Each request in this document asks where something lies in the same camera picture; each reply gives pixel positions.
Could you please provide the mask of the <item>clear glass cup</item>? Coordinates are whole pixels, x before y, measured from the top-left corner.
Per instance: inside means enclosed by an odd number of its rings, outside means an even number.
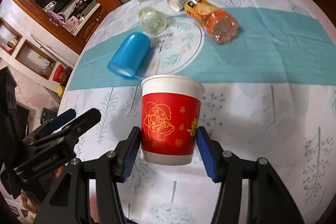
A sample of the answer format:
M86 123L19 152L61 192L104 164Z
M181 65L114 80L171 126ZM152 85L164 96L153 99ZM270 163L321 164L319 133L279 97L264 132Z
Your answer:
M159 35L167 27L166 17L152 7L143 7L138 12L139 24L150 35Z

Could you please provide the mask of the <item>red bucket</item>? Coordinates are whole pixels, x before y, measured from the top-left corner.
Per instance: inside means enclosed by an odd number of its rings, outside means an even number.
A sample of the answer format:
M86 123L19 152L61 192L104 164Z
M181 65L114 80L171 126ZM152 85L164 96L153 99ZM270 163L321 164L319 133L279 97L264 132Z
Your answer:
M60 84L64 83L67 76L71 72L71 69L72 69L71 67L65 67L62 64L58 65L52 77L52 80Z

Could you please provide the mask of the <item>red paper cup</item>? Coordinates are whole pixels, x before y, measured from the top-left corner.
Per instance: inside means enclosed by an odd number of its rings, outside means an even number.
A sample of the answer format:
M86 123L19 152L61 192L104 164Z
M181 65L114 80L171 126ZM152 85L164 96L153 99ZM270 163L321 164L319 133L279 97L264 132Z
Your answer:
M192 162L204 86L176 75L144 79L141 104L141 157L153 164Z

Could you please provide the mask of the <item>blue plastic cup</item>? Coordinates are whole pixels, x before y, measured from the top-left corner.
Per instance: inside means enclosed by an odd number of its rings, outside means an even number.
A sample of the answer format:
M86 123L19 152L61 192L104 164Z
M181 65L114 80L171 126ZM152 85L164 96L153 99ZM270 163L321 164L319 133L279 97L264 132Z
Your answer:
M122 42L107 68L124 79L135 79L136 73L150 50L150 38L140 32L131 33Z

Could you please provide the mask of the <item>orange juice bottle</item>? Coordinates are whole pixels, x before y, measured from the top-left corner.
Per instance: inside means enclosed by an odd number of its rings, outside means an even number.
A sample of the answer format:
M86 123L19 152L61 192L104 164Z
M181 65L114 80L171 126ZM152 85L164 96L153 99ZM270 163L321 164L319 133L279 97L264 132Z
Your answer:
M228 43L238 34L238 21L230 13L207 0L188 0L185 13L196 20L217 44Z

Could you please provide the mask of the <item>floral white tablecloth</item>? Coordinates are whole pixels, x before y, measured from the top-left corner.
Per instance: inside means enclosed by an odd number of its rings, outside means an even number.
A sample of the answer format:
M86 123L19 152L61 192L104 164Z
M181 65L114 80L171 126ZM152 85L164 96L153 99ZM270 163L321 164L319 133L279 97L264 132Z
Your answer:
M75 152L83 161L112 150L141 124L141 81L175 74L205 87L199 124L243 159L270 161L306 223L317 223L335 196L335 26L312 0L208 0L239 23L228 44L215 44L167 0L132 0L109 13L79 57L60 105L90 108L100 122ZM135 80L108 70L124 39L141 32L138 12L169 17L152 40Z

